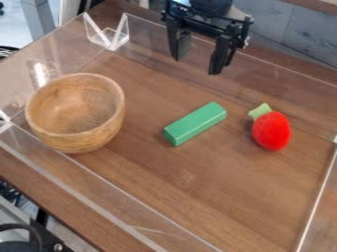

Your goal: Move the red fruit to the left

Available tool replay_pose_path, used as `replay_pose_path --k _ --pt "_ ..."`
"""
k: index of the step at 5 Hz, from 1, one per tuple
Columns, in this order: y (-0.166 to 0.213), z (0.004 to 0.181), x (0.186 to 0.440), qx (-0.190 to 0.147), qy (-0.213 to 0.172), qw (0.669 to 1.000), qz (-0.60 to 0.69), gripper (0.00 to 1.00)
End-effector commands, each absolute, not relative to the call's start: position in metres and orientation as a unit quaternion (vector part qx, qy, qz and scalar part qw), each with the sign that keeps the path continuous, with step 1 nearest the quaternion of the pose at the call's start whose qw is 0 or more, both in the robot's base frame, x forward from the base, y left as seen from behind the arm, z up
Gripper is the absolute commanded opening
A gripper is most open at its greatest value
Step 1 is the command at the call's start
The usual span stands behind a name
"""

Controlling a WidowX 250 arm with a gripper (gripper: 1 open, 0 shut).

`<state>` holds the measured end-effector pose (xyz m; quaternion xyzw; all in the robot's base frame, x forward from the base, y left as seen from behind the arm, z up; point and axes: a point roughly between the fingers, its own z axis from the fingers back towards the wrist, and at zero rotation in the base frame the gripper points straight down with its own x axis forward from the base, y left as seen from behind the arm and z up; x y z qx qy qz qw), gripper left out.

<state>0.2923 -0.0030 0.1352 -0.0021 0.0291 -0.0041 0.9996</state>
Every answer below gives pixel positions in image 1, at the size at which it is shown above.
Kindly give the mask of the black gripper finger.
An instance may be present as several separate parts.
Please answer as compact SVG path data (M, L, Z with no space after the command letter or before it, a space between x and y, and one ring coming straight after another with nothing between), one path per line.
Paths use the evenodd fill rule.
M215 39L214 51L210 55L210 75L218 75L222 68L230 65L235 53L236 42L231 36L222 34Z
M180 20L168 18L165 21L168 47L172 58L179 61L189 52L191 32Z

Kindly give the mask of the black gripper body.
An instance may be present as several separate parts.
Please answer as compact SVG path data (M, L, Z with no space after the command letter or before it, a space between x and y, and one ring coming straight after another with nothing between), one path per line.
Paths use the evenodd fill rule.
M236 41L236 47L248 43L248 30L254 18L234 6L234 0L164 0L161 21L168 40L196 32L214 37L224 33Z

